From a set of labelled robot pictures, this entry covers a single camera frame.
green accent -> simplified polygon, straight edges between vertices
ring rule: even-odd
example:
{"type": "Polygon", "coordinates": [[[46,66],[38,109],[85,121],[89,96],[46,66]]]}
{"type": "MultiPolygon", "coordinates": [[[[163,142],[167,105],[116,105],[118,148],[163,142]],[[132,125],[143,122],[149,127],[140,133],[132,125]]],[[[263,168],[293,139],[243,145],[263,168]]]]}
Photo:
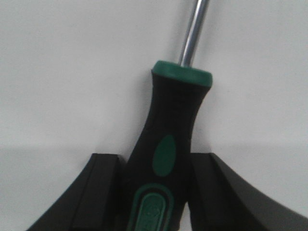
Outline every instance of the green accent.
{"type": "Polygon", "coordinates": [[[211,87],[213,84],[212,74],[199,69],[180,66],[178,64],[158,61],[153,67],[153,73],[175,79],[185,83],[211,87]]]}
{"type": "Polygon", "coordinates": [[[159,177],[167,176],[173,169],[176,159],[176,146],[172,135],[166,135],[156,147],[152,168],[159,177]]]}
{"type": "MultiPolygon", "coordinates": [[[[170,190],[165,187],[164,185],[161,185],[161,184],[156,184],[156,183],[149,183],[149,184],[145,184],[143,186],[141,186],[135,193],[135,196],[134,196],[134,201],[133,201],[133,205],[132,205],[132,208],[131,208],[131,212],[130,212],[130,218],[129,218],[129,222],[128,222],[128,227],[127,227],[127,231],[143,231],[143,230],[138,230],[137,227],[133,230],[133,225],[134,225],[134,220],[136,218],[136,216],[138,216],[137,218],[137,223],[138,221],[140,221],[140,212],[139,214],[137,214],[137,211],[138,211],[138,204],[139,204],[139,201],[140,201],[140,197],[142,195],[142,193],[146,190],[150,190],[150,189],[159,189],[161,191],[163,191],[167,197],[168,197],[168,201],[166,202],[165,199],[165,207],[167,206],[168,204],[168,210],[166,211],[166,208],[164,209],[165,212],[162,216],[162,218],[165,216],[166,217],[166,221],[164,223],[164,226],[163,228],[161,229],[160,225],[157,226],[158,229],[161,229],[162,231],[167,231],[168,230],[168,226],[169,226],[169,221],[170,221],[170,218],[171,218],[171,214],[172,214],[172,210],[173,210],[173,205],[174,205],[174,199],[173,199],[173,196],[172,196],[172,193],[170,192],[170,190]]],[[[151,194],[155,194],[156,196],[159,195],[161,196],[160,194],[158,194],[157,192],[153,192],[153,193],[149,193],[147,195],[151,195],[151,194]]],[[[142,199],[142,202],[141,204],[144,202],[144,200],[146,199],[146,196],[143,197],[142,199]]]]}
{"type": "Polygon", "coordinates": [[[135,231],[159,231],[166,209],[164,197],[158,193],[149,193],[142,199],[135,231]]]}

screwdriver handle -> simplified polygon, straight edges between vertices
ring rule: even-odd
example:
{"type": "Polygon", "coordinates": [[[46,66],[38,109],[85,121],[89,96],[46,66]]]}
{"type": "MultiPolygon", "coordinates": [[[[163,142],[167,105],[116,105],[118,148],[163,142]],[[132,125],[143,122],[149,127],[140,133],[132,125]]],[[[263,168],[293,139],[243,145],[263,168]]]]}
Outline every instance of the screwdriver handle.
{"type": "Polygon", "coordinates": [[[127,231],[175,231],[187,201],[192,128],[209,72],[158,61],[144,129],[123,174],[127,231]]]}

screwdriver shaft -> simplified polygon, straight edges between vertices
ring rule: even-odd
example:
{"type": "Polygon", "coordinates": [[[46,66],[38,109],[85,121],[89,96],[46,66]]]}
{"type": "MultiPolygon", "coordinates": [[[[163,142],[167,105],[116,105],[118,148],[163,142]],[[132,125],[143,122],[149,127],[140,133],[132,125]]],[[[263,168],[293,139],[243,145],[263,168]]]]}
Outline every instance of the screwdriver shaft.
{"type": "Polygon", "coordinates": [[[193,55],[198,43],[203,19],[208,7],[209,0],[197,0],[191,21],[187,30],[186,39],[180,55],[179,65],[191,66],[193,55]]]}

green oval grip pad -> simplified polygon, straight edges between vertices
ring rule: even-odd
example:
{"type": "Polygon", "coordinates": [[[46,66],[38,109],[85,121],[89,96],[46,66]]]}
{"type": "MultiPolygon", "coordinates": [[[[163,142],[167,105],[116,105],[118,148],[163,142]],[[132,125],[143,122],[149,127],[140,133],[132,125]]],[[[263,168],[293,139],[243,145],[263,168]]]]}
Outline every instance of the green oval grip pad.
{"type": "Polygon", "coordinates": [[[153,156],[153,171],[159,177],[167,176],[176,159],[176,145],[172,135],[166,135],[158,144],[153,156]]]}
{"type": "Polygon", "coordinates": [[[141,201],[135,231],[159,231],[165,215],[166,201],[158,193],[149,193],[141,201]]]}

black rubber grip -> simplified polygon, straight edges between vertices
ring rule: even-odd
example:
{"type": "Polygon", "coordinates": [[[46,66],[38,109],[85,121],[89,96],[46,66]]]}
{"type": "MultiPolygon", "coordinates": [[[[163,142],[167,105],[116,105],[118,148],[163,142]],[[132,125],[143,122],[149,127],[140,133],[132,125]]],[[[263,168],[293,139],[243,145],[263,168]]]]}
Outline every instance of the black rubber grip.
{"type": "Polygon", "coordinates": [[[210,87],[152,74],[148,118],[123,172],[118,230],[178,230],[188,198],[192,128],[210,87]]]}

